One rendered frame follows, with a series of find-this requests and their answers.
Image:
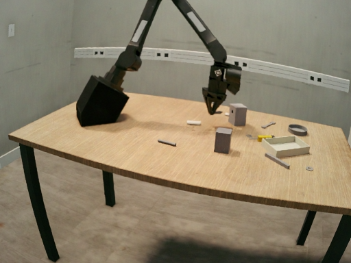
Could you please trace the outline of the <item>beige open shallow tray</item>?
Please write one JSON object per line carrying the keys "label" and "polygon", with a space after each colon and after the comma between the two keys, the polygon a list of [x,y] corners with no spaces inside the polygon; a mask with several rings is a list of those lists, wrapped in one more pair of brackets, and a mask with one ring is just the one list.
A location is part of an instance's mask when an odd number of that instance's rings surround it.
{"label": "beige open shallow tray", "polygon": [[310,146],[297,136],[264,138],[263,148],[277,158],[307,154],[310,150]]}

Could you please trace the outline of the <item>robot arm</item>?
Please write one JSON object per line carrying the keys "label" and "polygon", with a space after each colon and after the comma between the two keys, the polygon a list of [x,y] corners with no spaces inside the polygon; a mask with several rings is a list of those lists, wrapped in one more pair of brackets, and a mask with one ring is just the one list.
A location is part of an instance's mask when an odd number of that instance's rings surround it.
{"label": "robot arm", "polygon": [[[141,67],[142,61],[139,57],[141,56],[145,39],[161,1],[162,0],[147,0],[136,29],[125,51],[119,55],[114,66],[112,66],[109,72],[107,71],[104,77],[98,77],[100,81],[123,92],[124,88],[122,88],[121,85],[126,72],[138,71]],[[209,52],[212,57],[214,56],[214,64],[210,66],[209,77],[213,79],[223,79],[223,81],[219,81],[218,93],[226,94],[226,89],[231,91],[233,95],[238,93],[241,84],[242,68],[225,62],[227,60],[226,50],[187,0],[172,0],[172,2],[194,29],[204,45],[207,46],[207,49],[211,51]],[[224,75],[225,69],[226,75]],[[224,76],[225,79],[223,78]]]}

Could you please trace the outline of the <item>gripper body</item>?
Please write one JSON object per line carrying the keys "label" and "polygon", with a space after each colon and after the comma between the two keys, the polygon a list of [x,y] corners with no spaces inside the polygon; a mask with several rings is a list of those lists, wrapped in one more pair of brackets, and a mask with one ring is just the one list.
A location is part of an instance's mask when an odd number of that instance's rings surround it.
{"label": "gripper body", "polygon": [[211,77],[209,77],[208,88],[202,88],[202,94],[208,99],[220,99],[221,101],[225,101],[227,95],[218,93],[219,81],[223,81],[223,79],[211,79]]}

